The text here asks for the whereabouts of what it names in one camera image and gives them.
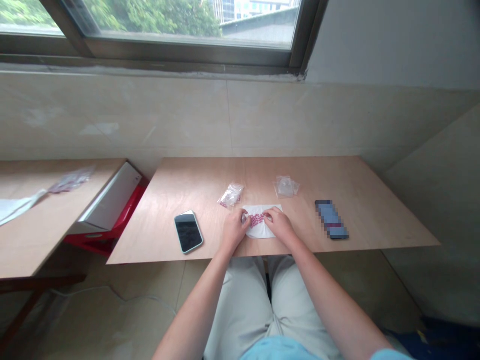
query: plastic bag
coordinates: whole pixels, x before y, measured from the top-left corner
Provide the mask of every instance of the plastic bag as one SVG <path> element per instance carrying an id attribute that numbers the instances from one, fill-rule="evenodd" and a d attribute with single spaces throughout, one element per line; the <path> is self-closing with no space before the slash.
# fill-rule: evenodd
<path id="1" fill-rule="evenodd" d="M 49 193 L 59 194 L 69 192 L 86 183 L 94 173 L 95 166 L 84 167 L 80 170 L 65 174 L 59 182 L 48 189 Z"/>
<path id="2" fill-rule="evenodd" d="M 231 209 L 235 206 L 236 203 L 239 203 L 242 199 L 242 192 L 244 187 L 237 183 L 231 183 L 228 185 L 223 196 L 217 201 L 218 204 L 223 206 L 225 209 Z"/>
<path id="3" fill-rule="evenodd" d="M 293 181 L 290 176 L 277 176 L 273 185 L 278 199 L 293 198 L 300 189 L 300 184 Z"/>

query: phone screen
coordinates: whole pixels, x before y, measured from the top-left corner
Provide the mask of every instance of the phone screen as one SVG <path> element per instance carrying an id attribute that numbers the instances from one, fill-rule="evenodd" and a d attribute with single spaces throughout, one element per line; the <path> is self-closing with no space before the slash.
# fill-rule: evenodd
<path id="1" fill-rule="evenodd" d="M 175 217 L 176 231 L 180 239 L 181 250 L 189 252 L 203 242 L 199 226 L 193 211 L 188 211 Z"/>

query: hand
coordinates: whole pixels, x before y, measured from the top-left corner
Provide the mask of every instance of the hand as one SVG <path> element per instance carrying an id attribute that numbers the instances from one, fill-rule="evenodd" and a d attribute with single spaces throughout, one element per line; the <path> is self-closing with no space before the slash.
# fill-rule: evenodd
<path id="1" fill-rule="evenodd" d="M 292 242 L 298 239 L 298 237 L 289 217 L 276 206 L 265 210 L 263 215 L 263 221 L 271 232 L 290 249 Z"/>
<path id="2" fill-rule="evenodd" d="M 238 208 L 232 211 L 223 225 L 223 240 L 221 246 L 226 247 L 232 255 L 244 239 L 252 222 L 251 217 L 248 216 L 245 223 L 242 224 L 243 214 L 248 215 L 247 210 Z"/>

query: green foliage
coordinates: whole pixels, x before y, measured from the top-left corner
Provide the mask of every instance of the green foliage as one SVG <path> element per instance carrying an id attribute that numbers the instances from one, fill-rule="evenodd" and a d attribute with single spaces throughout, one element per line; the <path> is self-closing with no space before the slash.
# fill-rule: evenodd
<path id="1" fill-rule="evenodd" d="M 112 14 L 108 0 L 85 0 L 84 3 L 100 29 L 127 31 Z"/>
<path id="2" fill-rule="evenodd" d="M 221 37 L 209 0 L 84 0 L 104 31 Z M 54 26 L 39 0 L 0 0 L 0 24 Z"/>
<path id="3" fill-rule="evenodd" d="M 38 0 L 0 0 L 0 24 L 57 27 Z"/>

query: napkin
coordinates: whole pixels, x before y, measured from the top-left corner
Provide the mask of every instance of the napkin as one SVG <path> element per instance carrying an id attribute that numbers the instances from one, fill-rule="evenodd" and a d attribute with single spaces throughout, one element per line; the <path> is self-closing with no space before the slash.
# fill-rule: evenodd
<path id="1" fill-rule="evenodd" d="M 30 210 L 48 191 L 40 190 L 32 197 L 23 199 L 0 199 L 0 226 L 18 218 Z"/>
<path id="2" fill-rule="evenodd" d="M 245 205 L 243 208 L 248 211 L 248 215 L 263 214 L 265 210 L 271 209 L 273 207 L 279 208 L 281 211 L 282 205 Z M 246 235 L 252 239 L 269 239 L 275 238 L 274 233 L 269 229 L 265 221 L 262 221 L 254 227 L 249 227 Z"/>

